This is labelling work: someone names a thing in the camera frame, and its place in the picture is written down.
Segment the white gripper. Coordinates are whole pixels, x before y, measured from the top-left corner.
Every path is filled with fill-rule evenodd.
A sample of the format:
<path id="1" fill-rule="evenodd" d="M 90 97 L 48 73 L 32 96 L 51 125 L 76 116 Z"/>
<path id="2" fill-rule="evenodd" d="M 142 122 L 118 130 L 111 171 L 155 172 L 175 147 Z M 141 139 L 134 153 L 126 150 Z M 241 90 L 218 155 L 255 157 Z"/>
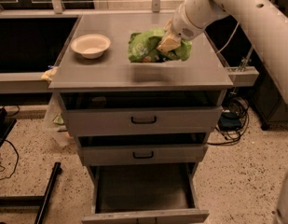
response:
<path id="1" fill-rule="evenodd" d="M 157 50 L 167 53 L 181 46 L 181 38 L 193 40 L 200 35 L 211 21 L 211 7 L 200 1 L 185 0 L 174 12 L 163 29 L 166 33 L 157 46 Z"/>

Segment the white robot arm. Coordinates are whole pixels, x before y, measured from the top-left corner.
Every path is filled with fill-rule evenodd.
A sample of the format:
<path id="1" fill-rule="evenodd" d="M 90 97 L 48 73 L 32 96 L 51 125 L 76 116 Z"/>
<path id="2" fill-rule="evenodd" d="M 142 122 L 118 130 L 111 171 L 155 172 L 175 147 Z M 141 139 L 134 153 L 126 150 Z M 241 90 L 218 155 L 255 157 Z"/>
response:
<path id="1" fill-rule="evenodd" d="M 158 49 L 176 49 L 227 15 L 241 25 L 288 105 L 288 20 L 268 0 L 185 0 L 166 24 Z"/>

